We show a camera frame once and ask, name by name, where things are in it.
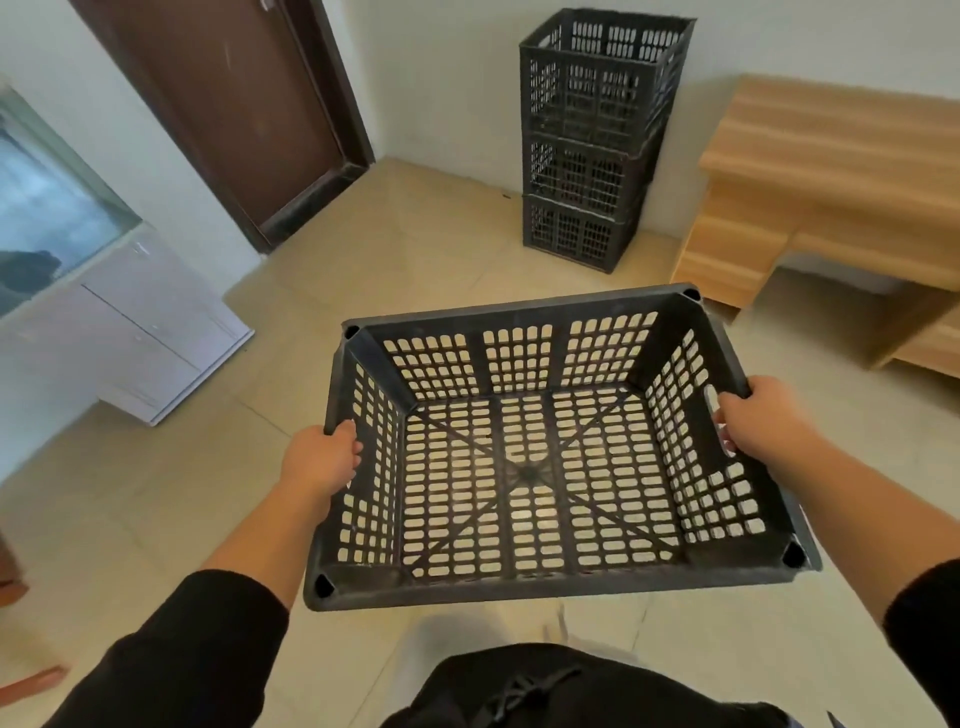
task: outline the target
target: left hand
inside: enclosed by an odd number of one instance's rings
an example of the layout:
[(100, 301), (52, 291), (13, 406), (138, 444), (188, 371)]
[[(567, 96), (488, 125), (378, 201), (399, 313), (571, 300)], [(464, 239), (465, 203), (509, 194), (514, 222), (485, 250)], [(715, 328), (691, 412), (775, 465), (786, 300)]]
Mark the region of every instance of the left hand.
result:
[(321, 520), (330, 510), (330, 498), (356, 475), (363, 443), (356, 423), (341, 422), (332, 435), (314, 425), (295, 434), (283, 453), (280, 484), (304, 490), (321, 507)]

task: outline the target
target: crate handle hole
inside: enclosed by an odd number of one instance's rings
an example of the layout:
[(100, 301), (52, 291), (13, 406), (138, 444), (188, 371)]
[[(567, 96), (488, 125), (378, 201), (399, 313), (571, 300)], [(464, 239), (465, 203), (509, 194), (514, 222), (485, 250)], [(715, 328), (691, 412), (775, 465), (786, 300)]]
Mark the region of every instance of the crate handle hole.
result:
[(337, 591), (337, 588), (333, 586), (333, 582), (326, 578), (326, 574), (320, 574), (317, 579), (313, 582), (313, 591), (320, 599), (326, 599), (330, 596), (333, 596), (333, 593)]
[[(717, 391), (713, 388), (712, 384), (708, 384), (704, 387), (704, 399), (707, 400), (707, 410), (709, 410), (711, 418), (717, 413), (720, 409), (720, 398), (717, 397)], [(724, 442), (723, 436), (721, 435), (721, 425), (717, 423), (713, 424), (713, 428), (716, 430), (717, 440), (720, 441), (720, 448), (724, 451), (727, 457), (736, 456), (736, 450), (731, 449), (726, 442)]]
[(806, 551), (796, 541), (791, 541), (780, 560), (788, 569), (801, 569), (806, 564)]

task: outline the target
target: black plastic crate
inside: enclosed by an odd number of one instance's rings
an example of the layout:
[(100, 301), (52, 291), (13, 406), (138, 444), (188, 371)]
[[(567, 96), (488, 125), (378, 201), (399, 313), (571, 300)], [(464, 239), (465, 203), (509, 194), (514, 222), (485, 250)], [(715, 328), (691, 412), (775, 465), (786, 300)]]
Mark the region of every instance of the black plastic crate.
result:
[(558, 12), (520, 43), (524, 131), (638, 154), (666, 125), (694, 22)]
[(622, 223), (534, 195), (523, 196), (523, 244), (612, 273), (640, 221), (647, 188)]
[(318, 528), (315, 610), (787, 582), (796, 502), (722, 446), (748, 394), (688, 285), (344, 323), (326, 430), (363, 464)]
[(523, 192), (626, 222), (654, 177), (664, 132), (648, 139), (636, 157), (548, 134), (525, 134)]

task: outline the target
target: crate rim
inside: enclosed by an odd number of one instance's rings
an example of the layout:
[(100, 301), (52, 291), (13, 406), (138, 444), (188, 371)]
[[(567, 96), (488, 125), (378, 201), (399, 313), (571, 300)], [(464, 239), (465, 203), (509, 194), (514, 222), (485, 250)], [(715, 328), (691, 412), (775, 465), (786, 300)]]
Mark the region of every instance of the crate rim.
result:
[(419, 321), (424, 318), (436, 318), (437, 315), (456, 316), (469, 315), (476, 313), (507, 313), (523, 308), (541, 308), (547, 305), (566, 305), (568, 303), (596, 303), (598, 301), (615, 301), (624, 298), (630, 294), (637, 295), (666, 295), (670, 293), (680, 293), (686, 295), (695, 303), (703, 304), (703, 294), (693, 283), (663, 283), (661, 285), (638, 285), (630, 288), (617, 288), (612, 291), (601, 291), (600, 293), (576, 293), (570, 296), (554, 296), (548, 299), (528, 299), (526, 301), (511, 301), (507, 303), (483, 303), (481, 305), (461, 306), (459, 308), (440, 308), (432, 311), (412, 311), (410, 313), (396, 313), (385, 316), (365, 316), (358, 319), (346, 319), (341, 324), (346, 336), (347, 329), (356, 326), (358, 329), (369, 326), (379, 326), (381, 324), (406, 324)]
[[(641, 192), (642, 192), (642, 190), (648, 189), (649, 187), (650, 187), (650, 185), (647, 184), (647, 185), (641, 187), (640, 190), (641, 190)], [(546, 205), (551, 205), (551, 206), (556, 206), (556, 207), (562, 207), (563, 209), (568, 209), (568, 210), (571, 210), (572, 212), (576, 212), (577, 214), (581, 214), (581, 215), (590, 215), (590, 216), (592, 216), (592, 217), (595, 217), (597, 220), (602, 220), (603, 222), (608, 223), (608, 224), (610, 224), (610, 225), (626, 225), (626, 221), (624, 221), (624, 220), (617, 220), (617, 219), (616, 219), (614, 216), (612, 216), (612, 215), (601, 215), (599, 212), (594, 212), (594, 211), (591, 210), (591, 209), (583, 209), (582, 207), (577, 207), (576, 205), (571, 205), (570, 203), (561, 203), (561, 202), (557, 202), (556, 200), (550, 200), (549, 198), (541, 197), (540, 195), (535, 195), (535, 194), (533, 194), (532, 192), (531, 192), (530, 194), (524, 194), (524, 195), (523, 195), (523, 199), (524, 199), (524, 200), (535, 200), (535, 201), (537, 201), (538, 203), (544, 203), (544, 204), (546, 204)], [(629, 213), (627, 214), (627, 217), (630, 218), (630, 216), (633, 215), (633, 213), (634, 213), (635, 210), (636, 210), (636, 201), (634, 202), (633, 205), (630, 206), (630, 208), (629, 208)]]
[[(330, 398), (327, 402), (324, 430), (331, 431), (332, 427), (336, 424), (334, 422), (337, 411), (336, 400), (339, 397), (339, 379), (343, 373), (337, 369), (336, 362), (344, 351), (348, 340), (363, 328), (383, 324), (414, 323), (427, 318), (436, 318), (438, 314), (454, 316), (505, 313), (530, 308), (542, 308), (547, 305), (598, 303), (617, 300), (631, 295), (669, 296), (670, 294), (679, 294), (687, 300), (687, 305), (696, 304), (703, 309), (709, 326), (716, 336), (721, 353), (730, 367), (734, 393), (740, 397), (749, 397), (751, 394), (749, 382), (740, 366), (739, 360), (736, 358), (724, 325), (716, 316), (707, 310), (703, 295), (695, 284), (674, 282), (657, 286), (636, 286), (600, 293), (559, 296), (522, 302), (491, 303), (463, 306), (460, 308), (445, 308), (434, 311), (347, 319), (341, 324), (341, 341), (337, 353), (334, 356), (334, 371), (330, 378)], [(348, 330), (351, 328), (355, 328), (355, 330), (348, 333)], [(751, 584), (776, 584), (790, 582), (797, 573), (802, 571), (823, 570), (823, 559), (820, 554), (820, 549), (812, 534), (803, 508), (796, 497), (788, 489), (780, 485), (769, 471), (767, 471), (767, 474), (770, 481), (777, 486), (780, 492), (785, 514), (792, 527), (792, 534), (787, 542), (796, 544), (805, 554), (805, 561), (798, 568), (788, 566), (785, 562), (782, 565), (757, 564), (750, 566), (720, 566), (709, 568), (703, 568), (697, 564), (658, 565), (647, 567), (643, 570), (610, 570), (596, 574), (581, 574), (578, 580), (572, 582), (574, 586), (572, 591), (570, 589), (571, 582), (568, 580), (543, 577), (537, 579), (542, 591), (541, 596), (608, 595), (708, 587), (745, 586)], [(307, 564), (306, 578), (303, 584), (303, 599), (312, 611), (344, 611), (389, 606), (461, 603), (529, 597), (524, 588), (524, 582), (528, 580), (515, 579), (511, 581), (497, 581), (494, 578), (488, 582), (486, 591), (484, 591), (482, 595), (477, 594), (474, 583), (470, 581), (430, 585), (429, 590), (424, 589), (422, 585), (397, 585), (388, 592), (379, 592), (377, 594), (365, 592), (341, 594), (336, 600), (332, 601), (318, 597), (312, 589), (313, 580), (323, 575), (324, 569), (316, 561), (314, 555), (322, 551), (320, 546), (324, 526), (325, 524), (321, 523), (314, 531), (313, 541), (310, 547), (311, 557)], [(774, 538), (781, 540), (784, 535), (786, 534), (783, 532), (779, 532), (777, 535), (771, 534)]]
[(664, 124), (663, 124), (662, 127), (658, 128), (654, 133), (650, 134), (650, 135), (647, 137), (647, 139), (643, 142), (643, 146), (640, 147), (640, 151), (639, 151), (639, 152), (636, 152), (635, 154), (631, 154), (630, 152), (624, 152), (622, 149), (614, 149), (613, 147), (605, 147), (605, 146), (603, 146), (602, 144), (591, 144), (591, 143), (588, 142), (588, 141), (581, 141), (580, 139), (574, 139), (574, 138), (571, 138), (571, 137), (569, 137), (569, 136), (560, 136), (559, 134), (552, 134), (552, 133), (547, 133), (547, 132), (539, 132), (539, 131), (537, 131), (537, 130), (535, 130), (535, 129), (527, 129), (527, 128), (525, 128), (525, 127), (524, 127), (524, 129), (522, 130), (522, 136), (523, 136), (524, 141), (526, 141), (527, 139), (532, 139), (532, 138), (534, 138), (534, 137), (538, 137), (538, 138), (541, 138), (541, 139), (545, 139), (545, 140), (547, 140), (547, 141), (560, 141), (560, 142), (562, 142), (563, 144), (570, 144), (570, 145), (575, 146), (575, 147), (581, 147), (581, 148), (583, 148), (583, 149), (587, 149), (587, 150), (591, 150), (591, 151), (603, 152), (603, 153), (605, 153), (605, 154), (609, 154), (609, 155), (614, 156), (614, 157), (620, 157), (620, 158), (623, 158), (623, 159), (628, 159), (629, 161), (636, 161), (637, 159), (643, 157), (643, 155), (644, 155), (644, 154), (646, 153), (646, 151), (647, 151), (647, 147), (649, 147), (650, 144), (653, 143), (654, 139), (657, 138), (657, 135), (658, 135), (658, 134), (660, 134), (661, 132), (664, 131), (664, 127), (666, 126), (666, 121), (664, 122)]
[(697, 18), (695, 17), (684, 17), (682, 15), (656, 14), (654, 12), (625, 12), (625, 11), (603, 10), (602, 8), (583, 8), (583, 7), (561, 8), (560, 10), (550, 15), (550, 17), (544, 20), (539, 26), (537, 26), (537, 29), (533, 33), (529, 34), (526, 38), (524, 38), (520, 42), (520, 46), (519, 46), (520, 49), (527, 50), (527, 51), (537, 51), (542, 53), (562, 53), (565, 55), (568, 54), (570, 56), (582, 56), (583, 58), (589, 58), (589, 59), (603, 59), (605, 61), (635, 63), (637, 65), (646, 65), (646, 66), (656, 66), (660, 63), (660, 61), (640, 61), (640, 60), (634, 60), (634, 59), (621, 59), (621, 58), (616, 58), (614, 56), (601, 56), (596, 53), (584, 53), (583, 51), (564, 50), (563, 48), (541, 48), (539, 45), (537, 45), (537, 42), (535, 41), (535, 37), (540, 37), (542, 31), (546, 30), (550, 26), (555, 25), (554, 21), (556, 18), (571, 12), (604, 12), (604, 13), (610, 13), (610, 14), (620, 15), (625, 17), (655, 17), (655, 18), (668, 17), (674, 20), (682, 20), (683, 22), (686, 23), (686, 28), (684, 28), (683, 32), (681, 33), (682, 36), (685, 36), (688, 33), (692, 33), (693, 26), (697, 22)]

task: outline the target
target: cabinet door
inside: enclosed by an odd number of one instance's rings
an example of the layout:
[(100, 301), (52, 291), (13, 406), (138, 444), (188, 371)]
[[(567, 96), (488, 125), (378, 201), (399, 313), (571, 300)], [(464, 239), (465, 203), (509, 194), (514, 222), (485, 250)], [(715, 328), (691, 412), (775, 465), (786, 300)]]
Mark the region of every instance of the cabinet door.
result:
[(200, 375), (90, 291), (71, 286), (11, 331), (31, 366), (86, 381), (105, 401), (150, 422)]
[(201, 371), (248, 331), (149, 230), (96, 266), (83, 284)]

